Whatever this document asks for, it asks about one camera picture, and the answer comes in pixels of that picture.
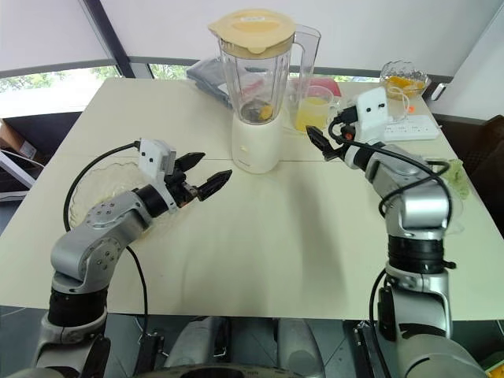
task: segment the blender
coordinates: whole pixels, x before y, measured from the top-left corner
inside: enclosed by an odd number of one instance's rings
[[[279,161],[289,113],[297,110],[308,90],[321,34],[266,9],[228,14],[209,25],[209,30],[219,40],[234,109],[233,161],[248,172],[268,172]],[[293,43],[302,48],[299,82],[291,108],[282,109]]]

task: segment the cardboard box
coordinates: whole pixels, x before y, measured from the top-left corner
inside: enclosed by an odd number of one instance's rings
[[[18,154],[26,158],[41,161],[42,155],[34,148],[30,142],[19,135],[2,118],[0,118],[0,148],[12,148]]]

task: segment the black cable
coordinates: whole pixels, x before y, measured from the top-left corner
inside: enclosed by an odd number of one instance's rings
[[[391,372],[388,370],[387,362],[385,361],[384,354],[382,353],[380,344],[378,342],[378,335],[376,334],[375,317],[374,317],[376,289],[378,288],[378,285],[380,284],[381,279],[384,278],[385,274],[386,274],[385,269],[383,269],[376,278],[375,283],[373,284],[371,289],[371,296],[369,297],[369,326],[371,327],[372,330],[371,333],[372,341],[375,344],[376,353],[378,354],[378,359],[380,360],[380,364],[384,371],[385,378],[391,378]]]
[[[439,177],[439,175],[441,175],[447,169],[441,170],[440,172],[433,172],[429,167],[423,165],[419,161],[413,160],[410,157],[398,154],[398,153],[393,152],[393,151],[384,150],[384,149],[381,149],[381,148],[376,147],[376,146],[370,146],[369,144],[355,142],[354,140],[344,139],[341,135],[336,135],[333,132],[332,129],[334,128],[334,126],[336,124],[337,123],[335,121],[333,121],[333,122],[330,123],[329,129],[328,129],[328,133],[329,133],[329,135],[337,143],[339,143],[339,144],[342,143],[342,144],[347,144],[349,146],[356,146],[356,147],[359,147],[359,148],[364,148],[366,150],[371,150],[373,152],[377,152],[378,154],[383,154],[383,155],[390,156],[391,158],[396,158],[396,159],[402,160],[402,161],[404,161],[406,163],[410,163],[411,165],[414,165],[415,167],[421,169],[422,171],[426,172],[429,175],[428,177],[425,177],[422,180],[418,180],[418,181],[416,181],[414,183],[411,183],[411,184],[406,185],[404,187],[400,187],[400,188],[396,189],[395,191],[392,191],[391,193],[389,193],[388,195],[386,195],[384,198],[387,198],[387,200],[388,200],[392,196],[398,195],[398,194],[406,191],[407,189],[410,189],[412,187],[416,187],[418,185],[421,185],[421,184],[423,184],[423,183],[425,183],[425,182],[427,182],[429,180],[435,180],[440,185],[440,187],[443,189],[443,191],[444,191],[444,193],[445,193],[445,195],[447,197],[447,201],[448,201],[447,219],[448,219],[448,224],[450,223],[450,221],[451,221],[451,215],[453,213],[451,194],[450,194],[450,190],[448,189],[447,185],[444,183],[443,179],[441,179],[441,177]],[[446,168],[446,165],[448,166],[448,168],[450,167],[450,165],[447,162],[445,162],[445,161],[436,161],[435,164],[436,165],[443,165],[443,166],[445,166],[445,168]],[[385,201],[382,200],[382,202],[380,202],[380,208],[379,208],[380,214],[382,216],[384,216],[384,212],[382,213],[382,207],[383,207],[384,203],[385,203]]]
[[[134,141],[133,143],[126,144],[124,146],[114,148],[113,150],[110,150],[108,152],[105,152],[104,154],[101,154],[97,158],[95,158],[91,163],[86,165],[82,171],[77,175],[77,177],[73,180],[72,185],[70,185],[69,192],[66,195],[65,198],[65,203],[63,204],[63,224],[65,225],[65,231],[70,231],[70,221],[69,221],[69,208],[70,208],[70,201],[72,200],[72,195],[73,192],[75,191],[77,184],[79,181],[82,180],[84,175],[89,171],[91,168],[93,168],[96,163],[100,162],[107,156],[110,156],[112,154],[115,154],[120,151],[127,150],[128,148],[136,147],[139,148],[139,141]]]
[[[140,275],[140,281],[142,281],[142,290],[143,290],[143,330],[142,330],[142,339],[145,339],[146,336],[147,336],[147,325],[148,325],[148,318],[149,318],[149,308],[148,308],[148,301],[147,301],[147,285],[145,283],[145,277],[143,275],[142,266],[140,266],[139,258],[136,256],[136,253],[133,252],[133,249],[130,246],[127,246],[126,250],[128,250],[129,254],[133,257],[133,260],[135,260],[135,265],[136,265],[136,268],[138,269],[139,275]]]
[[[129,148],[135,147],[139,149],[140,147],[140,141],[134,141],[133,143],[125,144],[124,146],[114,148],[113,150],[107,151],[104,154],[101,154],[97,158],[95,158],[91,163],[86,165],[82,171],[77,175],[77,177],[73,180],[72,185],[70,185],[69,192],[66,195],[65,198],[65,204],[63,205],[63,224],[65,225],[65,230],[67,232],[70,231],[70,221],[69,221],[69,207],[70,207],[70,200],[72,199],[73,192],[75,191],[77,185],[79,182],[82,180],[84,175],[89,171],[91,168],[93,168],[98,162],[103,160],[104,158],[115,154],[120,151],[127,150]],[[139,258],[136,256],[136,253],[133,251],[133,249],[130,246],[126,246],[126,250],[129,252],[129,254],[133,257],[133,260],[135,261],[135,265],[137,270],[139,271],[139,276],[140,276],[140,281],[142,282],[142,291],[143,291],[143,330],[142,330],[142,339],[146,338],[147,335],[147,321],[149,317],[149,308],[148,308],[148,301],[147,301],[147,285],[145,282],[145,276],[143,275],[143,270],[142,266],[140,265]]]

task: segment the red object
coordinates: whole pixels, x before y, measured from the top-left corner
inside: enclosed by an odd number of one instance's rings
[[[299,78],[293,79],[295,86],[298,86]],[[338,83],[336,83],[330,77],[312,77],[309,81],[309,85],[317,85],[318,87],[324,87],[329,89],[334,96],[341,97],[341,91],[339,90]]]

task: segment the gray cloth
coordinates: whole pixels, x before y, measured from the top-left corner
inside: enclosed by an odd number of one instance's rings
[[[229,95],[219,89],[219,86],[226,83],[224,70],[222,69],[221,57],[205,59],[192,65],[187,70],[187,78],[196,82],[196,87],[211,95],[228,108],[232,109]]]

